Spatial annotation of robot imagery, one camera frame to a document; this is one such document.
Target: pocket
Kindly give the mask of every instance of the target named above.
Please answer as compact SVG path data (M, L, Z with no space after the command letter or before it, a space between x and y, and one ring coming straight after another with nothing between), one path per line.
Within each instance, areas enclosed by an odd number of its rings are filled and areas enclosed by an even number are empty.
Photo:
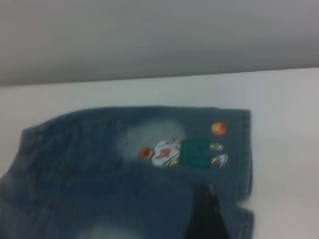
M35 221L33 227L30 230L28 239L35 239L38 232L43 228L45 222L47 221L48 217L52 213L53 209L55 208L55 204L50 202L48 203L45 208L42 210L40 216Z

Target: white surface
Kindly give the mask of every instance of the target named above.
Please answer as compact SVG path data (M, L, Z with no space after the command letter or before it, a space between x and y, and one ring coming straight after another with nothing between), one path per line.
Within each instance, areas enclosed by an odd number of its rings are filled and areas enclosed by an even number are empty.
M0 165L20 132L102 106L216 106L252 111L255 239L319 238L319 69L0 88Z

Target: blue denim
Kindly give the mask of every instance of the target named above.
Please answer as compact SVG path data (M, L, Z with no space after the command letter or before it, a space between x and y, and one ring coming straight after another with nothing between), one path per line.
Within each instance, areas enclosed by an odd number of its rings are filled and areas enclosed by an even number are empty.
M24 130L0 180L0 236L182 239L197 184L218 195L230 238L250 239L253 214L235 204L252 189L249 111L70 113Z

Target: embroidered patch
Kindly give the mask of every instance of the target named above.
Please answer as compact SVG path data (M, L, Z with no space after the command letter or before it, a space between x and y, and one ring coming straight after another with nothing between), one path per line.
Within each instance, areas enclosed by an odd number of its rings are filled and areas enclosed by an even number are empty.
M154 149L143 148L140 159L151 159L157 167L171 167L177 164L191 167L211 167L212 164L224 166L228 160L227 154L217 157L216 151L222 151L224 146L220 143L210 143L207 139L170 139L159 142Z
M222 122L217 122L212 125L211 131L214 135L223 136L227 132L227 125Z

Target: basketball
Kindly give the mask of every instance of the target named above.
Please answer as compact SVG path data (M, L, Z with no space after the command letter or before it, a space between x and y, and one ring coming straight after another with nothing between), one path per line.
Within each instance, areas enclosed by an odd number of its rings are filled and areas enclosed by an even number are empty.
M211 131L214 135L222 136L227 132L227 125L222 122L217 122L213 124Z

